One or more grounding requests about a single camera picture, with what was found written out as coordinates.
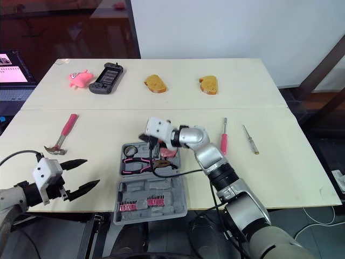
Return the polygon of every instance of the pliers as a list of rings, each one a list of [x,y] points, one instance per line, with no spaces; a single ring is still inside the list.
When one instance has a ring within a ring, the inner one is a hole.
[[[128,174],[141,174],[143,172],[152,172],[149,158],[126,158],[126,159],[123,159],[122,161],[122,163],[124,164],[133,163],[133,162],[148,163],[149,165],[145,166],[144,168],[141,168],[139,170],[134,170],[134,171],[122,170],[122,174],[128,175]],[[173,163],[171,163],[169,160],[152,159],[152,166],[154,169],[160,168],[160,167],[167,167],[167,166],[171,166],[174,169],[178,169],[178,167],[175,166]]]

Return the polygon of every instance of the screwdriver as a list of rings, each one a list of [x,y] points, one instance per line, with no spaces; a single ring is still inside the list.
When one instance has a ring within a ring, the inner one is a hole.
[[[249,135],[249,133],[248,133],[246,127],[245,127],[244,125],[242,125],[242,126],[243,126],[243,128],[244,128],[244,130],[245,130],[245,132],[246,132],[246,134],[247,134],[249,143],[250,143],[250,145],[251,145],[251,147],[252,147],[252,149],[253,149],[255,155],[260,154],[259,151],[258,151],[258,148],[256,147],[256,145],[255,145],[255,143],[254,143],[253,138]]]
[[[222,140],[220,141],[220,151],[226,155],[227,151],[227,133],[226,133],[227,118],[224,118],[224,133],[222,134]]]

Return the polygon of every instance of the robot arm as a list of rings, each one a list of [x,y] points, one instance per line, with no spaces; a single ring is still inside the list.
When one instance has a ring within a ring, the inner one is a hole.
[[[168,149],[190,148],[205,175],[226,203],[223,220],[240,242],[249,242],[253,258],[314,258],[282,229],[271,226],[269,214],[242,178],[239,178],[219,148],[200,126],[180,126],[150,118],[145,135],[165,142]]]
[[[63,171],[76,168],[86,161],[76,159],[59,164],[58,160],[40,158],[32,172],[35,183],[29,184],[23,181],[12,188],[0,189],[0,256],[5,248],[12,223],[18,215],[41,202],[46,205],[50,199],[62,197],[64,201],[73,201],[96,186],[99,180],[88,182],[74,192],[64,188]]]

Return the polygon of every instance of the black cable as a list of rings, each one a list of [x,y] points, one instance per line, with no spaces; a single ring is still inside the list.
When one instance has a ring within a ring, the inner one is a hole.
[[[156,177],[159,177],[159,178],[172,178],[172,177],[179,177],[181,175],[185,175],[185,174],[191,174],[191,173],[194,173],[194,172],[200,172],[202,171],[202,169],[197,169],[197,170],[192,170],[192,171],[188,171],[188,172],[185,172],[185,173],[181,173],[181,174],[174,174],[174,175],[159,175],[155,172],[154,168],[153,168],[153,164],[152,164],[152,149],[150,148],[149,149],[149,158],[150,158],[150,167],[151,167],[151,171],[152,173],[156,176]]]
[[[218,224],[220,224],[219,222],[215,222],[213,219],[211,219],[210,217],[208,217],[206,214],[205,214],[205,217],[209,220],[209,221],[211,221],[213,224],[215,224],[215,225],[218,225]]]
[[[32,238],[25,231],[23,231],[23,230],[21,230],[19,228],[15,228],[15,230],[18,231],[18,232],[21,232],[24,236],[26,236],[26,238],[30,241],[30,243],[32,244],[33,248],[35,249],[38,259],[42,259],[41,255],[39,254],[39,251],[38,251],[38,249],[37,249],[37,247],[36,247],[36,245],[34,243],[34,241],[32,240]]]
[[[190,229],[188,230],[188,240],[189,240],[189,243],[190,243],[190,246],[191,246],[193,252],[194,252],[195,255],[196,255],[197,257],[199,257],[200,259],[203,259],[203,258],[202,258],[202,256],[199,254],[199,252],[197,251],[197,249],[194,247],[194,244],[193,244],[192,238],[191,238],[191,232],[192,232],[193,227],[194,227],[194,225],[195,225],[195,221],[196,221],[199,217],[202,217],[202,216],[206,215],[206,214],[207,214],[208,212],[210,212],[211,210],[213,210],[213,209],[215,209],[215,208],[218,208],[218,207],[220,207],[220,206],[222,206],[222,205],[224,205],[224,204],[221,203],[221,204],[218,204],[218,205],[216,205],[216,206],[213,206],[212,208],[209,208],[209,209],[207,209],[207,210],[204,210],[204,211],[201,212],[200,214],[197,214],[197,216],[196,216],[192,221],[189,222],[189,224],[190,224]]]
[[[0,166],[2,166],[2,164],[4,164],[7,160],[9,160],[10,158],[13,158],[15,155],[18,154],[23,154],[23,153],[34,153],[36,155],[37,160],[39,161],[40,158],[42,158],[41,153],[35,151],[35,150],[22,150],[22,151],[18,151],[16,153],[10,154],[7,158],[3,159],[0,162]]]
[[[217,205],[217,200],[216,200],[215,192],[214,192],[214,190],[213,190],[213,186],[212,186],[211,181],[210,181],[210,188],[211,188],[211,193],[212,193],[213,201],[214,201],[215,205]],[[222,225],[223,232],[224,232],[226,238],[227,238],[227,239],[230,241],[230,243],[237,249],[237,251],[239,251],[239,253],[241,254],[241,256],[244,256],[244,258],[246,258],[246,259],[251,259],[251,257],[250,257],[243,249],[241,249],[241,248],[234,242],[234,240],[232,240],[231,237],[228,235],[227,230],[226,230],[225,225],[224,225],[224,222],[223,222],[223,220],[222,220],[222,217],[221,217],[221,215],[220,215],[220,212],[219,212],[219,209],[218,209],[217,206],[216,206],[216,210],[217,210],[218,218],[219,218],[220,224]]]
[[[237,243],[238,243],[238,247],[239,247],[241,250],[243,250],[242,242],[238,241]]]

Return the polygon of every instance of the wire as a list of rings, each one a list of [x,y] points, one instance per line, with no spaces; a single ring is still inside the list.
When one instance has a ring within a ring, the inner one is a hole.
[[[342,224],[345,224],[345,221],[343,222],[339,222],[339,223],[335,223],[335,224],[332,224],[332,225],[326,225],[326,224],[318,224],[318,223],[315,223],[315,224],[310,224],[310,225],[307,225],[305,226],[304,228],[302,228],[300,231],[298,231],[294,237],[295,240],[297,240],[297,237],[306,229],[310,228],[310,227],[313,227],[313,226],[322,226],[322,227],[335,227],[335,226],[339,226],[339,225],[342,225]]]
[[[210,217],[208,217],[207,214],[205,214],[205,217],[206,217],[209,221],[211,221],[213,224],[216,224],[216,225],[220,224],[220,222],[215,222],[215,221],[212,220]]]
[[[204,211],[201,212],[200,214],[197,214],[197,216],[196,216],[193,220],[190,221],[190,225],[191,225],[191,226],[190,226],[190,229],[188,230],[188,240],[189,240],[190,246],[192,247],[193,252],[194,252],[195,255],[196,255],[197,257],[199,257],[200,259],[203,259],[203,258],[202,258],[202,256],[199,254],[199,252],[197,251],[197,249],[194,247],[194,244],[193,244],[192,238],[191,238],[191,234],[192,234],[192,230],[193,230],[193,228],[194,228],[195,222],[196,222],[196,220],[197,220],[198,218],[200,218],[200,217],[202,217],[202,216],[206,216],[206,214],[207,214],[208,212],[210,212],[211,210],[213,210],[213,209],[215,209],[215,208],[218,208],[218,207],[220,207],[220,206],[222,206],[222,205],[224,205],[224,203],[218,204],[218,205],[213,206],[213,207],[211,207],[211,208],[209,208],[209,209],[207,209],[207,210],[204,210]]]
[[[155,172],[155,169],[153,168],[153,164],[152,164],[152,149],[150,148],[149,149],[149,157],[150,157],[150,167],[151,167],[151,171],[152,173],[156,176],[156,177],[159,177],[159,178],[172,178],[172,177],[179,177],[181,175],[185,175],[185,174],[191,174],[191,173],[194,173],[194,172],[201,172],[202,169],[197,169],[197,170],[192,170],[192,171],[188,171],[188,172],[185,172],[185,173],[181,173],[181,174],[174,174],[174,175],[159,175]]]
[[[303,208],[304,210],[304,213],[308,216],[308,218],[310,218],[311,220],[315,221],[316,223],[318,224],[322,224],[322,225],[329,225],[329,224],[332,224],[335,220],[335,211],[334,211],[334,208],[332,207],[332,210],[333,210],[333,218],[331,221],[329,221],[328,223],[323,223],[323,222],[320,222],[320,221],[317,221],[316,219],[312,218],[308,213],[307,211]]]
[[[35,151],[35,150],[22,150],[22,151],[18,151],[16,153],[10,154],[7,158],[3,159],[0,162],[0,166],[2,166],[2,164],[4,164],[10,158],[13,158],[15,155],[19,155],[19,154],[23,154],[23,153],[34,153],[37,158],[39,158],[40,156],[42,157],[42,155],[39,152]]]
[[[238,241],[237,243],[238,243],[238,247],[239,247],[240,249],[242,249],[242,250],[243,250],[243,245],[242,245],[242,242]]]
[[[38,249],[37,249],[37,247],[36,247],[36,245],[34,243],[34,241],[32,240],[32,238],[25,231],[23,231],[23,230],[21,230],[19,228],[15,228],[15,230],[17,230],[18,232],[21,232],[24,236],[26,236],[27,240],[30,241],[31,245],[35,249],[38,259],[42,259],[41,255],[39,254],[39,251],[38,251]]]
[[[211,188],[211,193],[212,193],[212,198],[213,198],[213,201],[215,203],[215,205],[217,205],[217,200],[216,200],[216,196],[215,196],[215,192],[213,190],[213,186],[212,186],[212,183],[210,181],[210,188]],[[217,214],[218,214],[218,218],[219,218],[219,221],[220,221],[220,224],[222,225],[222,228],[223,228],[223,232],[227,238],[227,240],[230,241],[230,243],[237,249],[237,251],[239,251],[239,253],[241,254],[241,257],[244,257],[246,259],[251,259],[251,257],[244,251],[244,249],[241,249],[241,247],[239,247],[239,245],[237,245],[234,240],[231,239],[231,237],[229,236],[229,234],[227,233],[227,230],[224,226],[224,222],[222,220],[222,217],[220,216],[220,212],[219,212],[219,209],[218,207],[216,206],[216,210],[217,210]]]

